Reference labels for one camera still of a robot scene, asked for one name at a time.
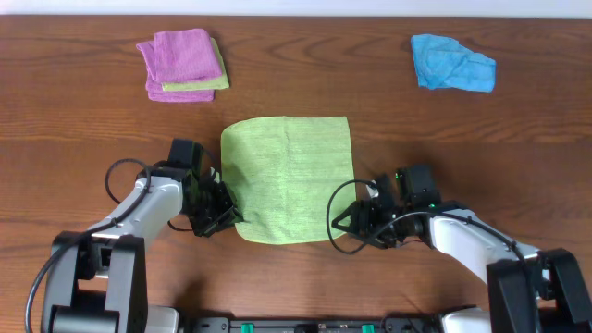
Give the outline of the light green microfiber cloth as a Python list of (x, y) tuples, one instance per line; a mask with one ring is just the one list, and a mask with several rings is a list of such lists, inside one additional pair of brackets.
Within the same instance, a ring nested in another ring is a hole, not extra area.
[(346, 117), (258, 117), (221, 134), (222, 179), (247, 241), (287, 245), (340, 237), (326, 219), (356, 198)]

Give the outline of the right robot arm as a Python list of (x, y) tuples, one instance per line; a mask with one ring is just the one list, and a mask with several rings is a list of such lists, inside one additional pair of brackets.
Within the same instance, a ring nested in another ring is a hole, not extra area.
[(494, 229), (455, 201), (443, 201), (428, 165), (365, 182), (369, 199), (327, 217), (363, 247), (400, 248), (410, 237), (444, 253), (487, 285), (489, 308), (443, 314), (440, 332), (588, 332), (591, 298), (575, 256), (540, 250)]

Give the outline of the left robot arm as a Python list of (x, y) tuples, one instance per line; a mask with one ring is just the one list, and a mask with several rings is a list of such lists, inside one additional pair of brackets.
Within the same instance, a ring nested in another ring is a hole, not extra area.
[(134, 188), (105, 219), (83, 232), (63, 231), (34, 279), (45, 287), (43, 332), (186, 332), (173, 307), (151, 305), (146, 250), (176, 216), (210, 237), (240, 213), (215, 169), (203, 171), (201, 144), (175, 139), (167, 159), (142, 165)]

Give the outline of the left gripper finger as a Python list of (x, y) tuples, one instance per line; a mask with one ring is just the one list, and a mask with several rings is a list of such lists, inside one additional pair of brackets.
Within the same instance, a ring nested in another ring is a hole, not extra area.
[(212, 216), (208, 214), (192, 216), (191, 227), (193, 234), (197, 237), (209, 238), (217, 232), (233, 227), (235, 224), (222, 223), (222, 214), (219, 216)]
[(222, 223), (237, 224), (243, 221), (243, 215), (237, 206), (235, 195), (229, 189), (225, 182), (220, 183), (221, 203), (222, 203)]

